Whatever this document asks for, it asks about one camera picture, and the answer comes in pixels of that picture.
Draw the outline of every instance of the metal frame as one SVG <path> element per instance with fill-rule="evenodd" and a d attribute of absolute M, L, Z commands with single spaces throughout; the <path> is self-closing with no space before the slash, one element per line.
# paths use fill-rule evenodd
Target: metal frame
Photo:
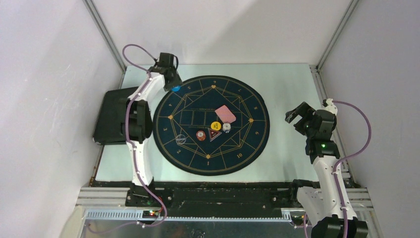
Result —
<path fill-rule="evenodd" d="M 101 18 L 101 15 L 98 12 L 93 0 L 83 0 L 88 9 L 90 15 L 92 16 L 93 21 L 95 22 L 100 34 L 104 38 L 106 45 L 108 46 L 112 56 L 114 57 L 117 65 L 122 71 L 122 77 L 120 79 L 119 87 L 121 88 L 122 80 L 126 71 L 126 65 L 123 61 L 110 33 L 108 32 L 104 21 Z M 325 86 L 322 82 L 322 77 L 320 71 L 324 66 L 328 56 L 330 55 L 332 49 L 334 48 L 339 36 L 343 32 L 344 27 L 349 21 L 351 15 L 355 11 L 356 7 L 360 0 L 351 0 L 349 6 L 346 9 L 345 14 L 340 20 L 331 40 L 329 41 L 326 49 L 324 50 L 321 58 L 317 65 L 310 65 L 311 73 L 314 78 L 315 86 L 318 91 L 320 100 L 327 98 L 327 92 Z M 346 156 L 339 129 L 337 128 L 334 131 L 334 140 L 337 143 L 340 154 Z M 91 182 L 95 178 L 99 162 L 101 160 L 103 147 L 99 152 L 97 163 L 94 167 L 92 174 Z M 354 176 L 351 174 L 351 168 L 348 164 L 342 165 L 342 173 L 345 183 L 349 181 L 356 181 Z M 84 223 L 86 219 L 100 219 L 100 220 L 132 220 L 136 221 L 142 219 L 142 211 L 150 210 L 150 207 L 125 207 L 125 199 L 127 195 L 128 188 L 112 188 L 112 187 L 82 187 L 79 193 L 79 197 L 76 202 L 76 206 L 81 206 L 84 209 L 84 218 L 82 220 L 82 225 L 80 228 L 79 234 L 82 233 Z M 377 217 L 370 200 L 368 190 L 366 188 L 348 188 L 346 189 L 351 204 L 356 211 L 358 217 L 361 220 L 367 221 L 369 227 L 369 238 L 382 238 L 383 234 L 380 230 Z M 261 219 L 261 218 L 244 218 L 244 219 L 226 219 L 226 218 L 180 218 L 180 217 L 168 217 L 170 221 L 267 221 L 267 222 L 288 222 L 291 220 L 291 212 L 304 212 L 303 208 L 282 208 L 283 217 L 273 218 L 273 219 Z"/>

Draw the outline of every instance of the red poker chip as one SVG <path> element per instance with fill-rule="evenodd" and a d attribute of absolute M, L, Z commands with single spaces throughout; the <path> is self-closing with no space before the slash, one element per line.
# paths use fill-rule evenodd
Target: red poker chip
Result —
<path fill-rule="evenodd" d="M 206 134 L 202 130 L 197 131 L 196 136 L 199 141 L 203 141 L 206 139 Z"/>

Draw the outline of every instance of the yellow poker chip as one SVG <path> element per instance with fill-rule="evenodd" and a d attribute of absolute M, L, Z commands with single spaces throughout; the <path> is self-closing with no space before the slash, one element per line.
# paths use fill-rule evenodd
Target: yellow poker chip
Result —
<path fill-rule="evenodd" d="M 218 121 L 214 121 L 213 123 L 211 123 L 210 127 L 213 130 L 220 130 L 220 129 L 222 129 L 222 124 L 220 124 L 220 122 L 218 122 Z"/>

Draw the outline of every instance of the red playing card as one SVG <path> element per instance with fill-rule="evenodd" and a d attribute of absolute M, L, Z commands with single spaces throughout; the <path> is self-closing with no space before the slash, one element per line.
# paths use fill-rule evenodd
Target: red playing card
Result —
<path fill-rule="evenodd" d="M 226 105 L 216 109 L 217 116 L 222 120 L 223 123 L 232 123 L 236 121 L 235 115 L 227 108 Z"/>

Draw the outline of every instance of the wall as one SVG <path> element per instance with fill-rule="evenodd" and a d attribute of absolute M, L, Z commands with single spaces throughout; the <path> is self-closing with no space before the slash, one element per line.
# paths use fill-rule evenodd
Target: wall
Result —
<path fill-rule="evenodd" d="M 361 1 L 322 69 L 330 97 L 354 103 L 372 124 L 370 147 L 351 165 L 367 186 L 386 238 L 419 237 L 420 1 Z M 367 138 L 354 110 L 339 106 L 348 152 Z"/>
<path fill-rule="evenodd" d="M 117 47 L 139 44 L 184 64 L 316 64 L 350 0 L 97 0 Z M 139 64 L 152 61 L 128 50 Z"/>
<path fill-rule="evenodd" d="M 121 76 L 81 0 L 0 2 L 0 237 L 59 236 Z"/>

